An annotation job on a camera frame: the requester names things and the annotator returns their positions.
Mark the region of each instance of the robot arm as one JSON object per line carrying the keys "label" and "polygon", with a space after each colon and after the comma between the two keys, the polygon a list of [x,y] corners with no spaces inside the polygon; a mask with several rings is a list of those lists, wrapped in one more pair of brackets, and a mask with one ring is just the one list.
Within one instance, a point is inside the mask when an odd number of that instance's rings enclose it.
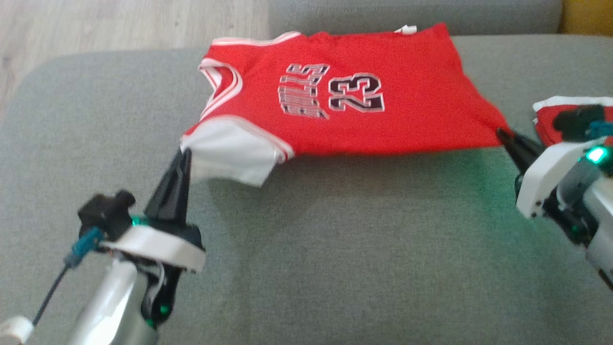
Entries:
{"label": "robot arm", "polygon": [[516,133],[498,137],[520,174],[517,209],[528,218],[549,217],[613,290],[613,151],[604,139],[561,142],[547,149]]}
{"label": "robot arm", "polygon": [[37,317],[33,322],[15,317],[0,325],[0,342],[5,336],[27,342],[64,273],[95,250],[110,253],[113,263],[67,344],[155,345],[157,327],[172,312],[181,273],[200,272],[205,261],[200,230],[186,223],[190,165],[191,151],[177,152],[143,216],[130,215],[135,199],[127,191],[95,195],[83,205],[80,239]]}

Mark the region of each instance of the red basketball jersey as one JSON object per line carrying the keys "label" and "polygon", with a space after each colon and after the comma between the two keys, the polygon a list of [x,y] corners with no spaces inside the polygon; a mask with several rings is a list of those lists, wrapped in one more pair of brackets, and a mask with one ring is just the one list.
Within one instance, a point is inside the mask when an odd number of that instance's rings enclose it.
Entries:
{"label": "red basketball jersey", "polygon": [[[464,75],[444,24],[412,35],[216,39],[200,70],[215,92],[182,147],[200,157],[203,174],[256,185],[294,155],[486,147],[499,145],[495,130],[507,126]],[[211,152],[218,149],[224,153]],[[202,162],[222,155],[235,155],[234,163]],[[268,171],[246,172],[245,160]]]}

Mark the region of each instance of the yellow object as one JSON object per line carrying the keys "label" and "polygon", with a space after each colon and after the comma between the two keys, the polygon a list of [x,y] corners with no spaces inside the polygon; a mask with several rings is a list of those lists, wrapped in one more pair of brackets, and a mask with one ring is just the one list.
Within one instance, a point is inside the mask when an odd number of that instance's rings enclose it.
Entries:
{"label": "yellow object", "polygon": [[564,0],[562,32],[613,36],[613,1]]}

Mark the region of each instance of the fabric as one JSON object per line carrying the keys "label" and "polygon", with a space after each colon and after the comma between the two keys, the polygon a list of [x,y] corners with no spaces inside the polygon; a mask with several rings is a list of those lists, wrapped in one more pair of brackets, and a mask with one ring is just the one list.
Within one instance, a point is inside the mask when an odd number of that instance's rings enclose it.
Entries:
{"label": "fabric", "polygon": [[[531,104],[613,90],[613,39],[453,40],[533,139]],[[94,53],[25,78],[0,126],[0,314],[34,315],[94,193],[126,188],[142,211],[210,96],[201,59]],[[500,147],[297,158],[261,188],[196,183],[207,264],[182,275],[159,345],[613,344],[613,293],[553,222],[518,213],[516,175]],[[67,274],[28,345],[66,343],[108,263],[91,254]]]}
{"label": "fabric", "polygon": [[604,106],[605,120],[613,122],[613,98],[611,97],[554,96],[534,103],[532,109],[536,112],[535,128],[543,144],[550,146],[562,142],[562,132],[557,131],[553,126],[554,119],[560,112],[588,104]]}
{"label": "fabric", "polygon": [[445,22],[452,35],[556,33],[562,0],[269,0],[270,34],[374,33]]}
{"label": "fabric", "polygon": [[294,156],[490,147],[507,127],[464,75],[444,24],[416,34],[216,39],[200,70],[215,92],[181,140],[196,178],[261,185]]}

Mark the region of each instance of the couch cushion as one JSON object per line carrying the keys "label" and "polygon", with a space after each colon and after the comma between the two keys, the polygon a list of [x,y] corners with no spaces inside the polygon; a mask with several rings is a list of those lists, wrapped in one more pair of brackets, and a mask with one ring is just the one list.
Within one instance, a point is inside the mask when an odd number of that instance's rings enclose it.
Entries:
{"label": "couch cushion", "polygon": [[[534,102],[613,90],[613,39],[454,40],[533,138]],[[208,98],[202,52],[70,56],[22,83],[0,127],[2,314],[33,315],[93,193],[127,188],[144,207]],[[304,158],[262,188],[195,184],[208,262],[182,278],[161,344],[613,343],[611,291],[553,223],[521,218],[515,174],[495,148]],[[64,343],[107,263],[68,274],[31,344]]]}
{"label": "couch cushion", "polygon": [[453,35],[556,33],[562,0],[269,0],[270,30],[312,34],[418,29],[447,23]]}

